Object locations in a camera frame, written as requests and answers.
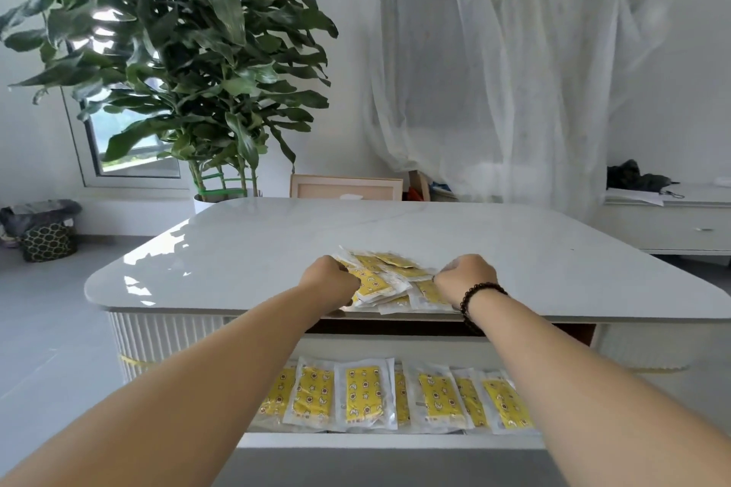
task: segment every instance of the hand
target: hand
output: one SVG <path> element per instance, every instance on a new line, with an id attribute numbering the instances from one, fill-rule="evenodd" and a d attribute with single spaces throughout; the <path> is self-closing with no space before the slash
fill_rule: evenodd
<path id="1" fill-rule="evenodd" d="M 361 288 L 361 280 L 348 273 L 331 256 L 322 256 L 305 270 L 300 287 L 313 289 L 318 303 L 322 303 L 321 315 L 351 304 L 355 291 Z"/>
<path id="2" fill-rule="evenodd" d="M 439 292 L 456 309 L 459 309 L 465 293 L 478 283 L 497 282 L 497 272 L 480 255 L 460 256 L 434 276 Z"/>

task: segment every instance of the person's right arm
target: person's right arm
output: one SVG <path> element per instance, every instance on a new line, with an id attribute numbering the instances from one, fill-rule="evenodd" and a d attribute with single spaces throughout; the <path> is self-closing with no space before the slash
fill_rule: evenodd
<path id="1" fill-rule="evenodd" d="M 456 307 L 492 266 L 466 255 L 435 278 Z M 571 487 L 731 485 L 731 439 L 520 302 L 481 290 L 469 303 Z"/>

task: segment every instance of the trash can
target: trash can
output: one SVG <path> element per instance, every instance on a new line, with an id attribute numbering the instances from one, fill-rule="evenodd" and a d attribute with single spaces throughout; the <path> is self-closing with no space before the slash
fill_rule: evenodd
<path id="1" fill-rule="evenodd" d="M 73 217 L 81 212 L 75 201 L 61 199 L 0 208 L 0 223 L 18 239 L 28 262 L 48 262 L 74 254 Z"/>

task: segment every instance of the gray floor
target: gray floor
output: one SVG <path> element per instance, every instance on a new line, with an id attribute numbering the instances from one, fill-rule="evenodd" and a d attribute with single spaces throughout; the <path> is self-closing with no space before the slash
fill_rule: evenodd
<path id="1" fill-rule="evenodd" d="M 70 258 L 42 264 L 25 263 L 17 251 L 0 249 L 0 477 L 121 386 L 110 326 L 103 313 L 85 302 L 83 283 L 92 272 L 135 244 L 84 244 Z M 731 271 L 724 266 L 672 263 L 731 292 Z M 692 371 L 675 380 L 682 383 L 674 390 L 685 404 L 731 431 L 731 327 L 719 328 L 704 357 Z M 370 453 L 368 458 L 346 451 L 337 456 L 310 452 L 290 455 L 287 460 L 292 465 L 286 467 L 297 470 L 292 476 L 282 474 L 278 466 L 281 454 L 247 451 L 235 455 L 216 485 L 237 485 L 244 477 L 269 485 L 292 484 L 293 478 L 313 485 L 330 485 L 338 478 L 352 487 L 419 479 L 433 484 L 445 470 L 452 471 L 442 476 L 444 481 L 459 476 L 466 485 L 563 484 L 542 451 L 509 455 L 474 451 Z M 322 481 L 324 469 L 324 477 L 330 481 Z"/>

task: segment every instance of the yellow strip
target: yellow strip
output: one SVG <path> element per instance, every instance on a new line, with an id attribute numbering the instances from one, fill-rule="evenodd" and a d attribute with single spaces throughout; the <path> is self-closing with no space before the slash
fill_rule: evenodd
<path id="1" fill-rule="evenodd" d="M 120 354 L 119 358 L 125 363 L 129 364 L 131 366 L 137 366 L 138 368 L 151 368 L 154 366 L 157 362 L 144 362 L 142 360 L 134 360 L 134 358 L 130 358 L 129 356 L 125 356 L 124 354 Z"/>
<path id="2" fill-rule="evenodd" d="M 682 368 L 627 368 L 627 371 L 633 374 L 678 374 L 689 369 L 690 366 L 683 366 Z"/>

